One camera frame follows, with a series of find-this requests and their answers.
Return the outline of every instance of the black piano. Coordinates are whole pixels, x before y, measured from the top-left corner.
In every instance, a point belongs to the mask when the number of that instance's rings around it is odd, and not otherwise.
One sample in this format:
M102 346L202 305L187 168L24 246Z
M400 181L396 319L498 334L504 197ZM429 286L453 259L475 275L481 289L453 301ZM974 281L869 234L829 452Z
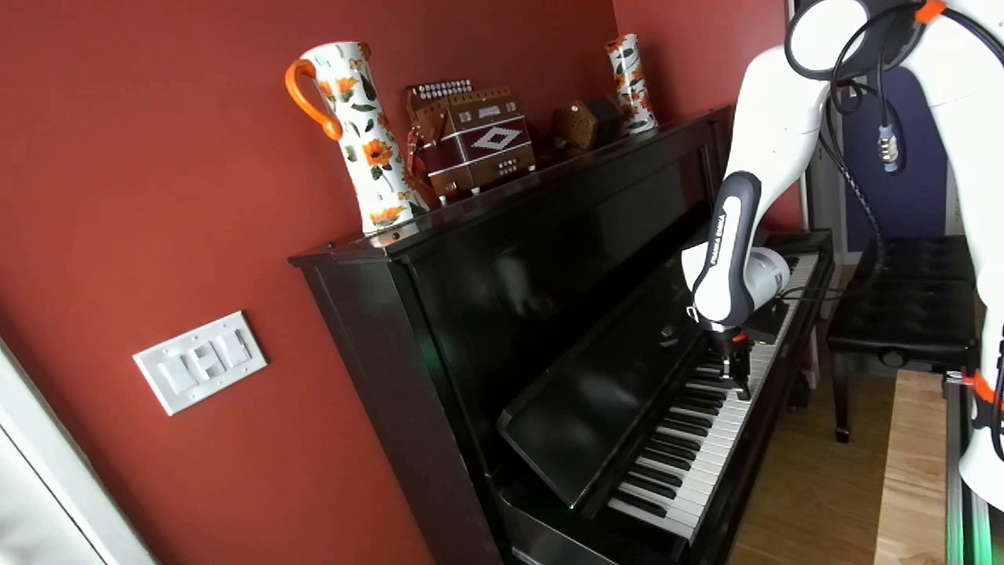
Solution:
M291 257L438 565L723 561L831 275L722 384L676 255L703 239L732 109L503 181L378 239Z

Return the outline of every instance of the piano keyboard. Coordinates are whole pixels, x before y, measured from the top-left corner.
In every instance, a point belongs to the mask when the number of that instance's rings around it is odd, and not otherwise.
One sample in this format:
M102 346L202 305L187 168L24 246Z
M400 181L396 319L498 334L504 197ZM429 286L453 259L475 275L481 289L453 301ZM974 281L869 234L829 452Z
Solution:
M804 289L812 270L815 255L799 255L791 274L791 289ZM786 315L778 337L772 342L751 342L750 400L739 400L739 388L722 379L694 377L679 387L657 427L632 459L626 476L621 476L614 496L604 503L611 513L688 540L695 538L719 474L728 465L761 379L775 365L793 312L797 297L786 297Z

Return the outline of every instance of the piano bench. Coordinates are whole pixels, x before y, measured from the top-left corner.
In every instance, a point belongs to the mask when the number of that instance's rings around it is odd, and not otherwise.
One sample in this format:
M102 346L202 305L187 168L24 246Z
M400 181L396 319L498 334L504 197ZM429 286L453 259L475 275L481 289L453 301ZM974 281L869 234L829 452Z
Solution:
M850 439L846 391L860 375L952 371L977 354L971 267L962 239L889 239L863 255L829 326L834 435Z

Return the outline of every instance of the decorative vase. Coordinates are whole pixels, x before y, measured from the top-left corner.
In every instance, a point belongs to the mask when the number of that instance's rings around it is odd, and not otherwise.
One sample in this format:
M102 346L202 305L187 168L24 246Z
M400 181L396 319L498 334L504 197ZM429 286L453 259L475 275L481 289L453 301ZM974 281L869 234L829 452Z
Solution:
M608 71L614 79L614 94L624 109L624 135L637 135L656 128L656 113L650 103L647 75L638 65L638 49L632 36L617 36L604 45Z
M303 96L301 79L312 79L326 109ZM400 150L375 96L367 45L316 45L284 70L284 90L307 119L337 141L363 234L411 223L413 206L426 206L407 185Z

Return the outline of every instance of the red wall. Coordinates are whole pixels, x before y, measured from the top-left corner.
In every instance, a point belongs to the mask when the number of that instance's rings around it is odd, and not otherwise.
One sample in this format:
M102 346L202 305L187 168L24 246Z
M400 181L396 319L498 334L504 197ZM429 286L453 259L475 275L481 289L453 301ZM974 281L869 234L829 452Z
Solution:
M545 127L604 90L611 22L608 0L4 7L0 337L162 561L429 561L284 264L358 211L283 70L361 39L397 128L405 86L453 75ZM227 312L269 367L167 416L132 350Z
M611 0L617 30L632 30L652 109L663 123L695 119L737 96L746 63L783 39L781 0ZM799 195L767 211L767 228L804 227Z

